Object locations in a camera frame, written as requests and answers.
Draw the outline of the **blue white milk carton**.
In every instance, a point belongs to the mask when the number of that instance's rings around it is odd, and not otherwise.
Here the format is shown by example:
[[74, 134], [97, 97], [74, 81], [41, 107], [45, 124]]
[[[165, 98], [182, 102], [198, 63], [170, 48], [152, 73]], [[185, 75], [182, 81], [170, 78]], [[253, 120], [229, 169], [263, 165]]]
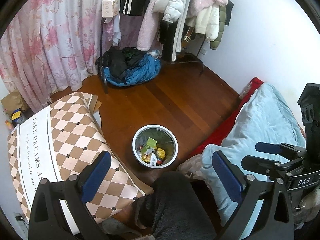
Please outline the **blue white milk carton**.
[[156, 166], [157, 165], [157, 161], [158, 161], [157, 155], [155, 153], [151, 153], [149, 164], [151, 166]]

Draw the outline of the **green white tissue box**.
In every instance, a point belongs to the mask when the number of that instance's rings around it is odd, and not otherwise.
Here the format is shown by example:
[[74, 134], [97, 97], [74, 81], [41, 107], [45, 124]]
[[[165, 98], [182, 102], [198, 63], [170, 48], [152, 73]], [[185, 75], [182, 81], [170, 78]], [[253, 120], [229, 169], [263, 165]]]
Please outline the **green white tissue box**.
[[157, 141], [152, 137], [148, 137], [148, 139], [140, 149], [140, 152], [143, 154], [147, 154], [149, 152], [152, 152], [153, 150], [157, 150]]

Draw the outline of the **yellow panda snack bag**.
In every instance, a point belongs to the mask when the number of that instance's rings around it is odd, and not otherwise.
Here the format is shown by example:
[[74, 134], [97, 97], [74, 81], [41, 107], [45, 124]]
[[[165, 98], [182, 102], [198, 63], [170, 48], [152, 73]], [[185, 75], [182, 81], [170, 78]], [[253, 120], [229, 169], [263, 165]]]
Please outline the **yellow panda snack bag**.
[[165, 150], [161, 149], [160, 147], [157, 148], [156, 150], [156, 156], [158, 159], [160, 159], [161, 161], [163, 161], [165, 159]]

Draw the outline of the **orange fries snack bag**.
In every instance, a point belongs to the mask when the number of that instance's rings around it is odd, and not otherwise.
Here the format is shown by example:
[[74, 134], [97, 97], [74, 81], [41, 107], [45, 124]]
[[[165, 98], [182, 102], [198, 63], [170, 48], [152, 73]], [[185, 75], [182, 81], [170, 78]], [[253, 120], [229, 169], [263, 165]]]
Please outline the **orange fries snack bag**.
[[142, 153], [141, 156], [140, 156], [140, 158], [141, 158], [141, 160], [142, 160], [143, 162], [149, 164], [150, 161], [151, 161], [151, 156], [152, 156], [151, 153], [150, 153], [150, 154], [143, 154], [143, 153]]

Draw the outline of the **white rimmed trash bin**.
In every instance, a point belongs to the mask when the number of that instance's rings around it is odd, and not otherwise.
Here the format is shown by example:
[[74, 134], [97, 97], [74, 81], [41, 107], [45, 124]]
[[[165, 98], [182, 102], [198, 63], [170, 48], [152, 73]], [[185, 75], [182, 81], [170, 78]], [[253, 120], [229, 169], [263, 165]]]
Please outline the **white rimmed trash bin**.
[[132, 152], [141, 165], [161, 169], [173, 164], [178, 155], [174, 134], [161, 125], [146, 125], [132, 139]]

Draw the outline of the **light blue blanket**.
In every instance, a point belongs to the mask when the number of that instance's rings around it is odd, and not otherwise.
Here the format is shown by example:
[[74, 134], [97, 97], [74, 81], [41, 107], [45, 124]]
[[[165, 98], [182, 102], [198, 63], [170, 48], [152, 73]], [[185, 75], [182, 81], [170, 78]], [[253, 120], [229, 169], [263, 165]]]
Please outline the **light blue blanket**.
[[263, 83], [244, 104], [222, 144], [209, 144], [203, 151], [201, 172], [214, 195], [221, 225], [227, 223], [237, 203], [229, 198], [213, 169], [212, 155], [215, 151], [221, 151], [236, 166], [240, 166], [242, 159], [247, 155], [287, 162], [287, 159], [280, 155], [256, 151], [257, 142], [283, 142], [305, 147], [305, 138], [291, 109], [280, 92], [270, 83]]

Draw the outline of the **black fleece trouser legs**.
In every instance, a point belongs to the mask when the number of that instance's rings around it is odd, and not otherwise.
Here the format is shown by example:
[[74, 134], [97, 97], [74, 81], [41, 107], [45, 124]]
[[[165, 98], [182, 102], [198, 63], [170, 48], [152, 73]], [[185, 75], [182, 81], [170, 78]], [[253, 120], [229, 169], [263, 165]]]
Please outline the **black fleece trouser legs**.
[[152, 194], [134, 202], [135, 223], [151, 228], [149, 239], [215, 238], [210, 218], [183, 174], [165, 172], [152, 188]]

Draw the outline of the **black charger plug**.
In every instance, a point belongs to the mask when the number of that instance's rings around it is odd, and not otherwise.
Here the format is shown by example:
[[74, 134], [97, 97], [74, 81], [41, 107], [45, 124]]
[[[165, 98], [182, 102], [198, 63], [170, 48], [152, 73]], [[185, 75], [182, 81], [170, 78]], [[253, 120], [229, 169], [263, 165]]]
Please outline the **black charger plug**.
[[23, 218], [21, 215], [15, 216], [15, 219], [16, 219], [17, 221], [24, 221], [24, 218]]

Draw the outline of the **orange bottle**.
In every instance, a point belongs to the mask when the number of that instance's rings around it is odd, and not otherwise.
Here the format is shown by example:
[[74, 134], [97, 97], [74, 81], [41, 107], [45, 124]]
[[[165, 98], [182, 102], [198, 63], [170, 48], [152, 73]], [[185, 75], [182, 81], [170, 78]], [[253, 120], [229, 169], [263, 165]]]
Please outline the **orange bottle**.
[[12, 131], [14, 129], [13, 124], [11, 122], [9, 122], [8, 120], [5, 121], [5, 124], [10, 131]]

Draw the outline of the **yellow black box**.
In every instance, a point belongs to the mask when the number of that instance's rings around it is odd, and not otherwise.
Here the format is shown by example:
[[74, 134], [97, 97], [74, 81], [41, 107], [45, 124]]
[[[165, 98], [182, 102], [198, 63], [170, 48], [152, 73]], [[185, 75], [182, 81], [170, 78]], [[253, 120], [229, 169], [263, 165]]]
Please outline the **yellow black box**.
[[17, 125], [17, 124], [20, 125], [20, 124], [24, 123], [26, 120], [23, 112], [20, 109], [14, 110], [14, 112], [12, 113], [11, 119], [12, 119], [12, 123], [15, 125]]

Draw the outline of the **brown paper bag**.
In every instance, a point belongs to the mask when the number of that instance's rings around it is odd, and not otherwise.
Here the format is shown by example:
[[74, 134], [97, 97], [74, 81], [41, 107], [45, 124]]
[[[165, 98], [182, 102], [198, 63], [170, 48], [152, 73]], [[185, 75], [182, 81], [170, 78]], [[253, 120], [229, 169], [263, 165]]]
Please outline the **brown paper bag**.
[[17, 109], [21, 109], [22, 111], [29, 109], [28, 104], [17, 89], [5, 96], [1, 100], [1, 103], [8, 116], [12, 116], [13, 112]]

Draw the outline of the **blue and black clothes pile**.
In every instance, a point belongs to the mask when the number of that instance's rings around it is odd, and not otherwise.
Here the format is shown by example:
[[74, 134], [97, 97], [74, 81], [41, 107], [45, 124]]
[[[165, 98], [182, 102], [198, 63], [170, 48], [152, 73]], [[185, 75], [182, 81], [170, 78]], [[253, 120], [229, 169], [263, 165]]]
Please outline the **blue and black clothes pile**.
[[140, 85], [154, 79], [161, 70], [159, 50], [141, 51], [137, 48], [111, 47], [95, 64], [104, 84], [117, 87]]

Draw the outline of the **pink floral curtain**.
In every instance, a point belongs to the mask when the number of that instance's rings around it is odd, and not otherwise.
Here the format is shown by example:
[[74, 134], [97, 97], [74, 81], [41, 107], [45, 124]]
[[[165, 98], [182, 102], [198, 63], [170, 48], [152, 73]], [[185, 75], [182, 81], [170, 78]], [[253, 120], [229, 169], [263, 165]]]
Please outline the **pink floral curtain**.
[[1, 38], [1, 79], [32, 111], [98, 73], [102, 0], [27, 0]]

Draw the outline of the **cream fleece jacket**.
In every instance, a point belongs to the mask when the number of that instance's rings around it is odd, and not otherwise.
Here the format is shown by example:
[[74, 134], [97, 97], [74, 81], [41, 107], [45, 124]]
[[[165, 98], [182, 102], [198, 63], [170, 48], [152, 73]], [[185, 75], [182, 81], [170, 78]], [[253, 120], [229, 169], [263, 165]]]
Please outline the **cream fleece jacket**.
[[199, 12], [195, 22], [195, 33], [205, 36], [207, 41], [215, 41], [219, 34], [220, 7], [211, 5]]

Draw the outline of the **white puffer jacket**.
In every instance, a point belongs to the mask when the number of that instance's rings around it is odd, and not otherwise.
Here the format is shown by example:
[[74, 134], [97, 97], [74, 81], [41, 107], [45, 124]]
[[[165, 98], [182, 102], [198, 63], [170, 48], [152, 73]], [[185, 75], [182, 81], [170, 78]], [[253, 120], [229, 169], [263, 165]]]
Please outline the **white puffer jacket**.
[[184, 2], [185, 0], [157, 0], [152, 12], [163, 14], [163, 21], [174, 23], [182, 14]]

